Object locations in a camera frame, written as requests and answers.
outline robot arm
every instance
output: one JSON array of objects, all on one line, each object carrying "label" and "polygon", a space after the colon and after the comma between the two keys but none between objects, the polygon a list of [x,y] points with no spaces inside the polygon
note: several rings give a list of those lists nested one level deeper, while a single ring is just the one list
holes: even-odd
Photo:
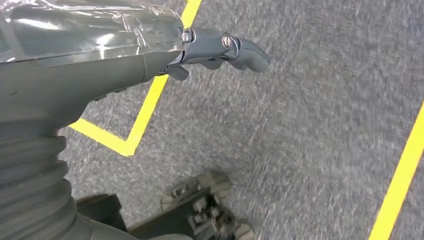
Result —
[{"label": "robot arm", "polygon": [[0,1],[0,239],[135,240],[77,214],[58,130],[109,93],[223,62],[270,64],[250,41],[184,30],[178,14],[140,0]]}]

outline metal bolt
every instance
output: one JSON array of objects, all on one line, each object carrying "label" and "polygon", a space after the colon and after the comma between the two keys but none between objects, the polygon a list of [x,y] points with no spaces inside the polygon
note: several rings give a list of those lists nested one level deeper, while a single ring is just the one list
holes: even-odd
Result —
[{"label": "metal bolt", "polygon": [[192,40],[192,36],[188,32],[183,32],[181,37],[184,43],[189,43]]},{"label": "metal bolt", "polygon": [[231,36],[228,33],[224,33],[221,38],[222,46],[225,49],[229,49],[231,47]]}]

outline transparent plastic cover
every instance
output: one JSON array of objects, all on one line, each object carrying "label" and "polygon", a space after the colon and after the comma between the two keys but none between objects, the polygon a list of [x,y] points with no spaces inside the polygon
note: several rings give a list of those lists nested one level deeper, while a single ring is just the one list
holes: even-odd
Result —
[{"label": "transparent plastic cover", "polygon": [[177,13],[140,0],[0,0],[0,63],[68,64],[183,49]]}]

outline floor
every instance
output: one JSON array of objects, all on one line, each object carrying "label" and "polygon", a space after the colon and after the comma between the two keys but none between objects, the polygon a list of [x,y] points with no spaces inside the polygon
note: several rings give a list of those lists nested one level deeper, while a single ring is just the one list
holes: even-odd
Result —
[{"label": "floor", "polygon": [[[424,100],[424,2],[205,0],[193,25],[257,42],[271,69],[189,67],[168,81],[134,156],[65,128],[73,195],[116,193],[133,225],[175,183],[216,169],[259,240],[368,238]],[[111,94],[83,117],[126,138],[148,89]],[[423,238],[421,162],[392,239]]]}]

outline yellow floor marking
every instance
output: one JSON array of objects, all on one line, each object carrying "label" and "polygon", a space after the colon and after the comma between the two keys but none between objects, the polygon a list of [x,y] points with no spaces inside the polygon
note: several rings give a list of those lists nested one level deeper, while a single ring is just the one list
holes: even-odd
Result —
[{"label": "yellow floor marking", "polygon": [[424,102],[388,186],[369,240],[388,240],[424,151]]},{"label": "yellow floor marking", "polygon": [[[181,19],[184,27],[187,28],[195,20],[202,0],[186,1],[187,3],[182,12]],[[125,157],[134,155],[167,81],[168,75],[157,76],[153,79],[127,140],[123,140],[82,118],[71,124],[70,127]]]}]

